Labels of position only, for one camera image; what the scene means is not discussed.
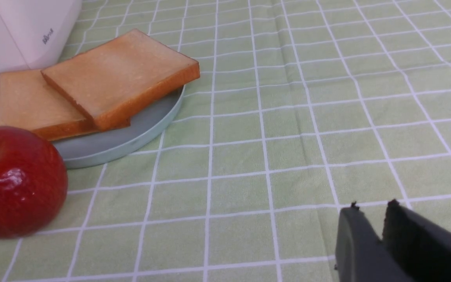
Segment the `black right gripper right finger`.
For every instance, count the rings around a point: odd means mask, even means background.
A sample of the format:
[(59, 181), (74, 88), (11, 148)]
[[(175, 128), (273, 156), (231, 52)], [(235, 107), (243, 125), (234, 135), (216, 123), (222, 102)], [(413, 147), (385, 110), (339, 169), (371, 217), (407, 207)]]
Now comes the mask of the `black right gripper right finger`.
[(397, 200), (387, 204), (382, 243), (416, 282), (451, 282), (451, 232)]

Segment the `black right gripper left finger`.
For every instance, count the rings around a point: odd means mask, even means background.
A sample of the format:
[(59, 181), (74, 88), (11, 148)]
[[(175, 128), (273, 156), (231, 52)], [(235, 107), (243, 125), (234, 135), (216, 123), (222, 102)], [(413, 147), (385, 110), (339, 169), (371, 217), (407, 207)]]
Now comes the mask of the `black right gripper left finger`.
[(356, 202), (339, 213), (335, 269), (341, 282), (413, 282), (386, 250)]

